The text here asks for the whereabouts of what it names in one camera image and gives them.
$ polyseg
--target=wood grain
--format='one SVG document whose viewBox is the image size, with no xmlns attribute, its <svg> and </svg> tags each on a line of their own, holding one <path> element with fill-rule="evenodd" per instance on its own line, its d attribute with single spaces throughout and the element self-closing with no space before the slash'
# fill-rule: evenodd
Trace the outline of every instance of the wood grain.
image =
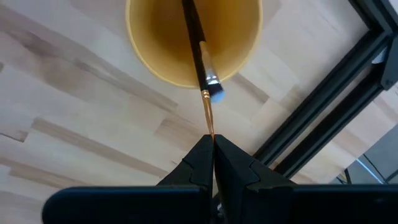
<svg viewBox="0 0 398 224">
<path fill-rule="evenodd" d="M 0 1 L 5 223 L 40 223 L 42 204 L 64 187 L 155 185 L 207 133 L 199 92 L 158 80 L 138 61 L 124 3 Z M 213 106 L 216 132 L 250 154 L 367 31 L 344 0 L 264 0 L 264 12 L 258 48 Z M 398 123 L 397 89 L 376 98 L 293 180 L 327 183 L 368 150 Z"/>
</svg>

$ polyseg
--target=brush bristles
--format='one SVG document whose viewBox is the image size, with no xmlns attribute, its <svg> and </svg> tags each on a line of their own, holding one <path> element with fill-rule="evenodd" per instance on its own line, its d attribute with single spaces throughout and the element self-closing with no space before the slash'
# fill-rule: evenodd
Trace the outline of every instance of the brush bristles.
<svg viewBox="0 0 398 224">
<path fill-rule="evenodd" d="M 221 86 L 221 84 L 217 83 L 217 84 L 208 85 L 208 90 L 210 94 L 210 101 L 212 103 L 219 103 L 223 101 L 225 96 L 225 91 Z"/>
</svg>

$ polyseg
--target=yellow cup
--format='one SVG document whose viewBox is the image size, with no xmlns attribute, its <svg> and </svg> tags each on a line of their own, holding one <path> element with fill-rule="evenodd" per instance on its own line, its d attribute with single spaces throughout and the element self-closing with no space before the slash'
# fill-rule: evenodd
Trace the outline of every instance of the yellow cup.
<svg viewBox="0 0 398 224">
<path fill-rule="evenodd" d="M 247 62 L 262 27 L 261 0 L 195 0 L 221 81 Z M 127 0 L 126 22 L 141 62 L 160 79 L 198 88 L 182 0 Z"/>
</svg>

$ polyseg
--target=black brush handle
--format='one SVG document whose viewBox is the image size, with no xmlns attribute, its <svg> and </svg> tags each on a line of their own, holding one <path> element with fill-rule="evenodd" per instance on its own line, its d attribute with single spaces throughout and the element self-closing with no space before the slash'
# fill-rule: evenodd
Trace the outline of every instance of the black brush handle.
<svg viewBox="0 0 398 224">
<path fill-rule="evenodd" d="M 195 62 L 195 69 L 197 71 L 200 91 L 207 90 L 206 72 L 203 65 L 200 42 L 206 41 L 205 34 L 201 28 L 199 15 L 193 0 L 182 0 L 184 10 L 185 22 L 187 23 L 189 40 L 191 43 L 193 61 Z"/>
</svg>

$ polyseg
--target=wooden surface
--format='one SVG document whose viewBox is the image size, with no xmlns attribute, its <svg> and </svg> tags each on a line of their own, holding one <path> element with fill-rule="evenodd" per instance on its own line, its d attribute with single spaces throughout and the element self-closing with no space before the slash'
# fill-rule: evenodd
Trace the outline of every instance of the wooden surface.
<svg viewBox="0 0 398 224">
<path fill-rule="evenodd" d="M 199 92 L 156 79 L 134 55 L 124 1 L 0 2 L 4 223 L 40 223 L 65 187 L 154 185 L 206 134 Z M 214 105 L 217 133 L 254 153 L 366 31 L 345 0 L 264 1 L 261 43 Z M 329 182 L 397 122 L 395 86 L 293 180 Z"/>
</svg>

